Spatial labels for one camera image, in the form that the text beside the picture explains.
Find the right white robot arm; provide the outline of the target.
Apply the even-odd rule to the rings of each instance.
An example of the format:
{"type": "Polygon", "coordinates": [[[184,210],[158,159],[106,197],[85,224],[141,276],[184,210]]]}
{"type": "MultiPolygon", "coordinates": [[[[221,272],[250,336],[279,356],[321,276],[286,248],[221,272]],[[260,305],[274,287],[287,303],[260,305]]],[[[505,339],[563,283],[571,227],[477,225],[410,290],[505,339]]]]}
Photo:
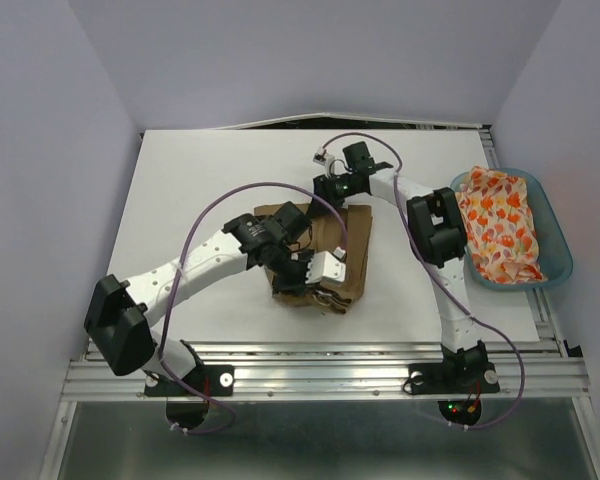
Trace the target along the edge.
{"type": "Polygon", "coordinates": [[[322,146],[313,161],[324,173],[313,180],[314,194],[341,206],[352,196],[368,194],[395,206],[412,251],[431,280],[441,321],[443,363],[440,378],[452,390],[462,390],[488,363],[486,347],[469,311],[464,280],[467,233],[453,190],[434,189],[406,179],[403,163],[376,162],[364,142],[343,149],[344,171],[322,146]]]}

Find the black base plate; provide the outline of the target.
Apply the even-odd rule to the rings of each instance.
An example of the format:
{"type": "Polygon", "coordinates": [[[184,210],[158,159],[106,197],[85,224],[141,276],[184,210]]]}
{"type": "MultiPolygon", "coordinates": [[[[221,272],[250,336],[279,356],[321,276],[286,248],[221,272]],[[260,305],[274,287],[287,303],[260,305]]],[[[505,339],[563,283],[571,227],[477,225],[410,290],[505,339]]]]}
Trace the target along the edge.
{"type": "Polygon", "coordinates": [[[219,433],[235,423],[237,413],[227,403],[234,382],[233,365],[199,365],[178,381],[147,373],[143,395],[166,400],[165,416],[171,431],[201,436],[219,433]]]}
{"type": "Polygon", "coordinates": [[[450,425],[468,430],[476,427],[482,415],[482,397],[501,390],[493,365],[474,372],[456,371],[439,363],[411,363],[402,391],[410,396],[439,396],[438,408],[450,425]]]}

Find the orange floral skirt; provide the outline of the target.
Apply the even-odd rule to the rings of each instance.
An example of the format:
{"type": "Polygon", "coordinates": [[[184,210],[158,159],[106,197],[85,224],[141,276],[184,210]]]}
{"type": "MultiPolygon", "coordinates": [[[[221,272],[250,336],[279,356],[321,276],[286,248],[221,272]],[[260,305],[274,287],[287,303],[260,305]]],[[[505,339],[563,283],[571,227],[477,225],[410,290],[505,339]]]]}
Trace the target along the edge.
{"type": "Polygon", "coordinates": [[[461,181],[456,200],[480,277],[499,285],[547,279],[524,178],[476,166],[461,181]]]}

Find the aluminium rail frame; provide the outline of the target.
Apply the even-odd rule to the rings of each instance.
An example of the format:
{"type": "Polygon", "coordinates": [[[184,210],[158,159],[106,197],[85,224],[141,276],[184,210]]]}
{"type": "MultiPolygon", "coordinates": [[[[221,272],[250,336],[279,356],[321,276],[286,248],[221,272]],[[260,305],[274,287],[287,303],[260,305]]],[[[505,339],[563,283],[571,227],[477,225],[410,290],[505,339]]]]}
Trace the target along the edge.
{"type": "Polygon", "coordinates": [[[539,340],[517,360],[491,346],[501,390],[482,399],[498,426],[445,425],[433,397],[402,386],[430,343],[203,344],[235,368],[237,425],[190,438],[140,374],[117,378],[94,347],[67,370],[44,479],[600,479],[584,360],[567,348],[546,295],[524,304],[539,340]]]}

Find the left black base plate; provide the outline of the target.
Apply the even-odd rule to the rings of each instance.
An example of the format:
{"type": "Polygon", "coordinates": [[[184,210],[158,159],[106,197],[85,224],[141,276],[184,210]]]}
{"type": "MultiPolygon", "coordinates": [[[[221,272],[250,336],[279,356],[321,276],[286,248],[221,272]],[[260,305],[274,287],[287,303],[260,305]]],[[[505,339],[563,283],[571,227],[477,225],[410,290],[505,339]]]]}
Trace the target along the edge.
{"type": "Polygon", "coordinates": [[[166,400],[165,416],[171,431],[201,436],[219,433],[235,423],[237,413],[227,403],[234,382],[233,365],[199,365],[178,381],[147,373],[143,395],[166,400]]]}

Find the brown pleated skirt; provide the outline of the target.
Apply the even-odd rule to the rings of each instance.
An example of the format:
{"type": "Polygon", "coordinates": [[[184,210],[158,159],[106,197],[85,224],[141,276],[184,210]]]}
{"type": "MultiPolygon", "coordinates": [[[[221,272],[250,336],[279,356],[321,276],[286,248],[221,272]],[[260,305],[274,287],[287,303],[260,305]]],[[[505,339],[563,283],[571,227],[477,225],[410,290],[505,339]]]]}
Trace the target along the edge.
{"type": "Polygon", "coordinates": [[[346,208],[339,208],[338,212],[347,228],[347,241],[343,240],[338,220],[331,213],[326,213],[312,218],[312,228],[300,237],[291,250],[296,252],[302,249],[312,249],[315,252],[334,252],[337,247],[344,247],[346,251],[344,283],[335,285],[322,281],[303,296],[294,296],[276,291],[272,287],[274,274],[266,269],[265,275],[272,287],[272,297],[281,305],[292,308],[312,306],[322,312],[344,315],[362,298],[366,284],[373,223],[372,207],[370,205],[350,205],[346,208]]]}

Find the blue plastic basket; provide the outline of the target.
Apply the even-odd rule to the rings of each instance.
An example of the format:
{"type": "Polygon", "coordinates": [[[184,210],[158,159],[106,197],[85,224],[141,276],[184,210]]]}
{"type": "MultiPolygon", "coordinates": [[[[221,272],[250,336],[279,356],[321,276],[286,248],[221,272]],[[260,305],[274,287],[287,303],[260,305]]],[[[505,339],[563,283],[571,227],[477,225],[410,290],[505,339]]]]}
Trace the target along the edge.
{"type": "MultiPolygon", "coordinates": [[[[523,291],[534,288],[549,288],[565,282],[573,270],[573,260],[562,233],[559,222],[554,214],[551,203],[546,196],[540,182],[531,174],[511,168],[492,169],[509,175],[520,176],[527,181],[528,203],[533,213],[535,231],[539,243],[539,264],[542,272],[547,276],[545,281],[523,285],[499,285],[484,280],[474,268],[468,246],[466,247],[466,264],[474,280],[481,286],[500,291],[523,291]]],[[[451,189],[457,193],[461,181],[469,173],[458,175],[451,183],[451,189]]]]}

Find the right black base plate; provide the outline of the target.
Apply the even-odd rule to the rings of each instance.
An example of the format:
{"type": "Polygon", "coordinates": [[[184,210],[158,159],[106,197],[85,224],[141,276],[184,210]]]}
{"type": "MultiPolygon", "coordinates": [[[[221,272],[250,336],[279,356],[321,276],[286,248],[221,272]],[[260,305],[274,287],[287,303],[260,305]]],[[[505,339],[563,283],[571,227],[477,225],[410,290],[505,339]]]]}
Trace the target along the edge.
{"type": "Polygon", "coordinates": [[[450,425],[468,430],[476,427],[482,415],[482,397],[501,390],[493,365],[474,372],[456,371],[439,363],[411,363],[402,391],[410,396],[439,396],[438,408],[450,425]]]}

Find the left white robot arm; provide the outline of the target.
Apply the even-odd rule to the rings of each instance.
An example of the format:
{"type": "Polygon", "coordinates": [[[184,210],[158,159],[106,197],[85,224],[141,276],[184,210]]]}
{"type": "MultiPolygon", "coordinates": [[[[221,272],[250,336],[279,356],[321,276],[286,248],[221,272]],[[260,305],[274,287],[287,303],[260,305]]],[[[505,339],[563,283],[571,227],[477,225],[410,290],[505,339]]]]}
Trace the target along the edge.
{"type": "Polygon", "coordinates": [[[158,333],[168,313],[212,284],[253,267],[281,275],[294,293],[306,289],[309,255],[293,254],[291,247],[311,227],[293,203],[274,214],[243,214],[190,250],[141,275],[118,280],[110,274],[95,286],[84,328],[117,376],[137,370],[158,375],[179,393],[195,392],[202,382],[200,360],[181,342],[158,333]]]}

